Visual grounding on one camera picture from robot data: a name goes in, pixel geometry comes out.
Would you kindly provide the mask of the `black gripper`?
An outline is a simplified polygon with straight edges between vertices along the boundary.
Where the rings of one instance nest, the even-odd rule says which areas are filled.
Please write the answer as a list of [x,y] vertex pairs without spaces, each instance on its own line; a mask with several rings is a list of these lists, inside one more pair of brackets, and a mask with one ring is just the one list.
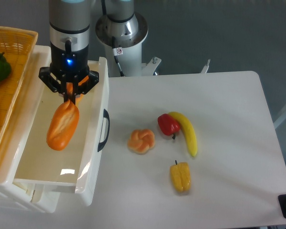
[[99,82],[99,73],[88,66],[88,47],[68,51],[51,44],[51,63],[41,67],[39,78],[54,93],[68,101],[67,83],[72,84],[71,101],[76,105],[76,96],[88,93]]

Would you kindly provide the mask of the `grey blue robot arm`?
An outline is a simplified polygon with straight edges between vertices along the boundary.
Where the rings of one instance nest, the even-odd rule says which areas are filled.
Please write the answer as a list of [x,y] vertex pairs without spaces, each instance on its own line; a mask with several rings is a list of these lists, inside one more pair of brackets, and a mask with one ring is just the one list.
[[[105,47],[109,75],[141,76],[145,19],[132,0],[103,0],[101,5],[95,32]],[[51,63],[40,69],[39,78],[64,100],[75,102],[99,82],[88,66],[91,9],[90,0],[49,1]]]

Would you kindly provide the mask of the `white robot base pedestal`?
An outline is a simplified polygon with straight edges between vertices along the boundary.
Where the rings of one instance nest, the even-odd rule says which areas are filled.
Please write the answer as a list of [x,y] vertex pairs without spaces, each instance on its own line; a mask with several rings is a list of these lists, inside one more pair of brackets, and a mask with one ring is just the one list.
[[148,35],[145,18],[134,13],[125,22],[114,22],[107,15],[98,19],[96,36],[105,50],[109,77],[152,76],[162,59],[154,56],[142,62],[142,43]]

